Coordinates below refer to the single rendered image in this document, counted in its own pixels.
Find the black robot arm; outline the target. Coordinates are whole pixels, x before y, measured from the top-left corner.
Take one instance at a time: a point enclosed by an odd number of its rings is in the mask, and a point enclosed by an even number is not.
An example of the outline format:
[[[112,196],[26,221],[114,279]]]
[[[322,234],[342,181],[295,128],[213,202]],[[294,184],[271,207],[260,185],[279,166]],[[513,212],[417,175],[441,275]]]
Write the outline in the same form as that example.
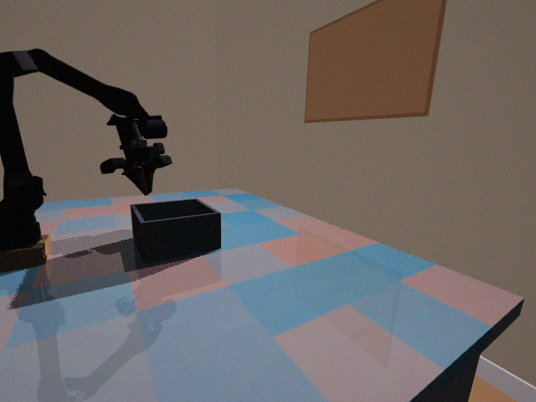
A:
[[[0,251],[34,247],[43,237],[35,210],[47,194],[43,178],[28,169],[18,121],[13,107],[13,78],[43,73],[97,99],[113,111],[107,126],[116,126],[120,140],[127,137],[165,138],[162,116],[149,116],[130,91],[106,85],[71,67],[42,49],[0,53],[0,156],[3,163],[3,200],[0,201]],[[134,120],[138,119],[138,120]],[[161,158],[162,142],[148,147],[130,143],[132,161]],[[44,196],[43,196],[44,195]]]

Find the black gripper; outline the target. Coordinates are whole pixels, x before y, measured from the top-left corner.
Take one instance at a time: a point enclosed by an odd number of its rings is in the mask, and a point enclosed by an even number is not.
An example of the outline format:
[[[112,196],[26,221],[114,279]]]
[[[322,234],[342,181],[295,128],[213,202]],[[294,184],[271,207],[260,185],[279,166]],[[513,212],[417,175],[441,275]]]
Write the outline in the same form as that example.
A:
[[[168,155],[162,155],[161,158],[143,159],[138,158],[135,161],[130,157],[130,143],[135,142],[136,146],[141,146],[142,142],[147,143],[147,140],[143,140],[142,137],[127,137],[121,139],[120,150],[123,150],[125,158],[109,158],[100,164],[101,174],[114,173],[116,169],[123,168],[121,175],[127,176],[138,188],[145,194],[147,193],[145,184],[142,179],[142,168],[147,181],[147,187],[149,193],[152,192],[152,180],[153,174],[157,168],[166,167],[172,164],[172,159]],[[139,168],[140,167],[140,168]]]

